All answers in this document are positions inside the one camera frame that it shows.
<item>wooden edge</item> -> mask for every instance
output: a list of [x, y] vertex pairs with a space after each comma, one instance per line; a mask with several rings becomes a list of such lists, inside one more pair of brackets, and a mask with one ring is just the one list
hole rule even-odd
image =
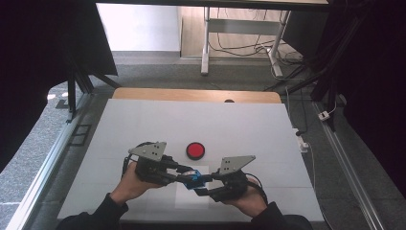
[[112, 98], [212, 103], [224, 103], [226, 100], [233, 100], [235, 103], [250, 104], [280, 104], [282, 102], [279, 94], [275, 92], [163, 88], [118, 88]]

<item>table surface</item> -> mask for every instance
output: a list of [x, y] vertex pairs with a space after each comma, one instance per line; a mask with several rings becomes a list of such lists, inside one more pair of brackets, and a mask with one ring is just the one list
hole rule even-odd
[[[243, 170], [261, 179], [269, 200], [284, 214], [323, 220], [278, 94], [140, 88], [120, 88], [107, 103], [58, 218], [93, 213], [118, 183], [127, 150], [144, 141], [168, 142], [166, 155], [202, 173], [215, 172], [224, 156], [254, 154], [257, 159]], [[198, 161], [184, 153], [194, 141], [206, 148]], [[221, 186], [216, 182], [208, 188]], [[237, 209], [199, 197], [180, 183], [148, 191], [128, 205], [123, 221], [249, 221]]]

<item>hand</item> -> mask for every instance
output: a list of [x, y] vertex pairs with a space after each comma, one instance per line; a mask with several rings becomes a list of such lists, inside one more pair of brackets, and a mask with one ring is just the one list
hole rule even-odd
[[136, 162], [131, 162], [128, 165], [119, 185], [117, 185], [116, 189], [110, 194], [110, 197], [120, 206], [130, 199], [141, 196], [148, 189], [162, 187], [161, 185], [141, 181], [135, 173], [136, 167]]
[[[254, 179], [248, 178], [248, 180], [258, 184]], [[248, 186], [247, 192], [239, 199], [225, 200], [223, 203], [235, 206], [239, 211], [251, 218], [259, 215], [267, 207], [259, 191], [251, 186]]]

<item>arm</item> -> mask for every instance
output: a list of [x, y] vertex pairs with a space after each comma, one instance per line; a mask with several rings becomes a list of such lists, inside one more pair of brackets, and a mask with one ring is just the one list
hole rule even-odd
[[161, 187], [141, 181], [135, 173], [136, 166], [135, 162], [128, 165], [116, 189], [106, 195], [94, 214], [83, 212], [77, 216], [65, 218], [56, 229], [117, 229], [120, 217], [128, 211], [128, 206], [125, 204], [127, 201], [141, 196], [148, 189]]
[[259, 191], [253, 187], [248, 187], [247, 192], [241, 198], [226, 200], [223, 203], [233, 205], [243, 214], [251, 217], [251, 223], [255, 229], [303, 230], [298, 225], [289, 224], [277, 204], [271, 202], [267, 205]]

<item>black fabric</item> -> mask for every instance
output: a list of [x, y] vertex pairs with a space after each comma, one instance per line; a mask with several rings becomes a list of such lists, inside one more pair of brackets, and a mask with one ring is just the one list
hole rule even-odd
[[80, 68], [117, 75], [96, 4], [0, 3], [0, 171], [30, 133], [48, 91], [67, 81], [68, 57]]
[[80, 213], [77, 216], [65, 218], [57, 227], [56, 230], [68, 229], [105, 229], [113, 230], [120, 229], [120, 217], [128, 211], [126, 204], [123, 207], [117, 205], [107, 194], [101, 206], [94, 214]]
[[349, 124], [406, 197], [405, 21], [404, 1], [376, 1], [343, 55], [338, 90]]
[[247, 223], [237, 224], [119, 224], [120, 217], [128, 211], [125, 204], [119, 207], [107, 194], [102, 204], [93, 215], [80, 213], [63, 219], [56, 230], [67, 229], [256, 229], [256, 230], [312, 230], [310, 222], [297, 215], [284, 217], [275, 202], [268, 205], [262, 213], [251, 220], [251, 225]]

